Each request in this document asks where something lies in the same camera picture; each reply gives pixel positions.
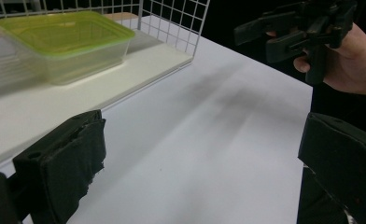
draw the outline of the person's arm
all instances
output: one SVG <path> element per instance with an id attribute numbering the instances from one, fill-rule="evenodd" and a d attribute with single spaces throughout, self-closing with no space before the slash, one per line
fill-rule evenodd
<path id="1" fill-rule="evenodd" d="M 307 57 L 294 60 L 303 73 L 311 69 Z M 324 82 L 337 91 L 366 94 L 366 34 L 354 24 L 338 49 L 328 52 Z"/>

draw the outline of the table surface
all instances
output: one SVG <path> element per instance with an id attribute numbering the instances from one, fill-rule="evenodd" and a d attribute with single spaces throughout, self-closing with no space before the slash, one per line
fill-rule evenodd
<path id="1" fill-rule="evenodd" d="M 201 38 L 191 65 L 103 109 L 105 169 L 69 223 L 296 223 L 311 93 Z"/>

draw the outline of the white shelf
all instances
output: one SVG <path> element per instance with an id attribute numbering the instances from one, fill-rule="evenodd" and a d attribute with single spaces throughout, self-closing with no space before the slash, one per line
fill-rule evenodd
<path id="1" fill-rule="evenodd" d="M 191 60 L 191 55 L 139 31 L 122 65 L 65 86 L 33 79 L 14 57 L 0 60 L 0 161 L 66 119 L 104 108 Z"/>

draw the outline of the white wire rack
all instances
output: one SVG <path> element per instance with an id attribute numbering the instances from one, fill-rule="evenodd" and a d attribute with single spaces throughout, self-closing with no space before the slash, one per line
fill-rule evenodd
<path id="1" fill-rule="evenodd" d="M 210 0 L 0 0 L 0 19 L 97 11 L 194 55 Z M 13 54 L 0 48 L 0 58 Z"/>

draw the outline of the black clamp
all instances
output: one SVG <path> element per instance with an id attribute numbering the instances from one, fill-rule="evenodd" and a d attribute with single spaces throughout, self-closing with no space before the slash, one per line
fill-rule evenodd
<path id="1" fill-rule="evenodd" d="M 265 12 L 254 21 L 234 29 L 235 44 L 241 45 L 275 31 L 277 38 L 266 44 L 267 62 L 277 63 L 307 50 L 310 71 L 308 84 L 323 82 L 326 47 L 337 49 L 352 29 L 357 2 L 353 0 L 309 0 Z"/>
<path id="2" fill-rule="evenodd" d="M 0 173 L 0 224 L 66 223 L 104 168 L 105 120 L 99 110 L 68 119 L 13 159 L 16 173 Z"/>

